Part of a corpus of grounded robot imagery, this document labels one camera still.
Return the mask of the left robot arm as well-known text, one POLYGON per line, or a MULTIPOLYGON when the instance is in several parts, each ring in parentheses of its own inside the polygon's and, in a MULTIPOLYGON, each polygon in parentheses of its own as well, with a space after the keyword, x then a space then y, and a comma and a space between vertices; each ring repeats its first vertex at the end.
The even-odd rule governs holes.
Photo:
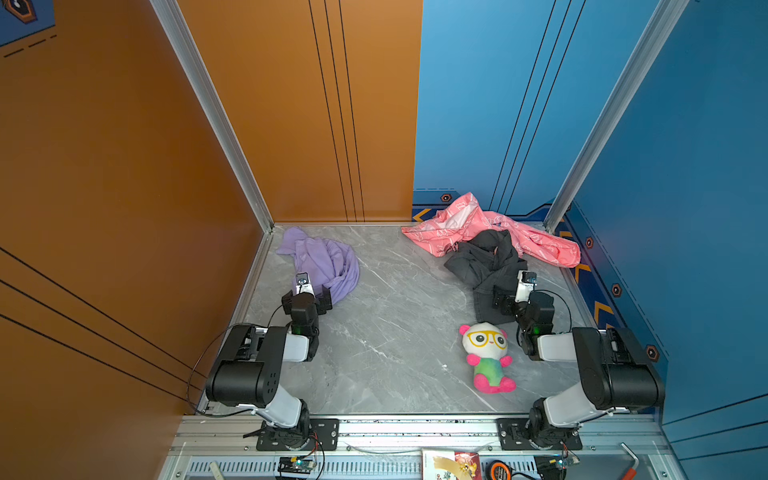
POLYGON ((221 347, 206 381, 210 401, 252 412, 264 421, 256 434, 288 449, 310 440, 309 409, 280 384, 285 363, 314 359, 319 347, 319 317, 333 308, 330 290, 315 294, 309 285, 285 294, 281 308, 286 326, 234 326, 221 347))

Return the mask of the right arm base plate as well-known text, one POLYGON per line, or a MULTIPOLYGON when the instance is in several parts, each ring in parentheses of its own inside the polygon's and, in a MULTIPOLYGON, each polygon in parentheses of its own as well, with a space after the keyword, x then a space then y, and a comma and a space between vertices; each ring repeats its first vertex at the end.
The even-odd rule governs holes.
POLYGON ((536 426, 528 418, 511 417, 497 419, 496 427, 501 448, 505 451, 583 449, 575 428, 553 427, 547 422, 536 426))

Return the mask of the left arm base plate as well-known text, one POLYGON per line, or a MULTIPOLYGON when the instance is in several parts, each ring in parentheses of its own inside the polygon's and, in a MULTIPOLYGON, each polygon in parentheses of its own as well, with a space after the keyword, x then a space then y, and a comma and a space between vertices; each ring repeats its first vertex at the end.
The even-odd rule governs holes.
POLYGON ((300 420, 296 427, 279 428, 265 425, 258 435, 256 450, 260 452, 289 450, 335 451, 339 439, 340 421, 337 418, 311 417, 300 420))

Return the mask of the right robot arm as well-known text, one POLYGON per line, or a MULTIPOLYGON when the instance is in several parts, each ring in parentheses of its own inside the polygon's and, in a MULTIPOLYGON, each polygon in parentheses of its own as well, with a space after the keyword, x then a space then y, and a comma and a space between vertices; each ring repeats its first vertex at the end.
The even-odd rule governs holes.
POLYGON ((641 412, 664 403, 663 381, 626 328, 573 327, 554 333, 554 298, 532 290, 526 298, 496 288, 492 306, 517 322, 516 340, 533 361, 572 362, 579 381, 563 392, 540 398, 528 418, 497 421, 504 450, 579 450, 586 423, 616 412, 641 412))

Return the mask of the purple cloth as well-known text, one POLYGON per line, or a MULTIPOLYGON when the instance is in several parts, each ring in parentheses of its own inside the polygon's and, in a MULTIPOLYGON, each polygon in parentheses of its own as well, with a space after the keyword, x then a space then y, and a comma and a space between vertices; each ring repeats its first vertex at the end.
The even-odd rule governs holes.
POLYGON ((310 237, 299 227, 284 232, 277 254, 290 256, 296 272, 307 273, 314 287, 326 287, 333 305, 347 297, 359 282, 359 261, 350 245, 310 237))

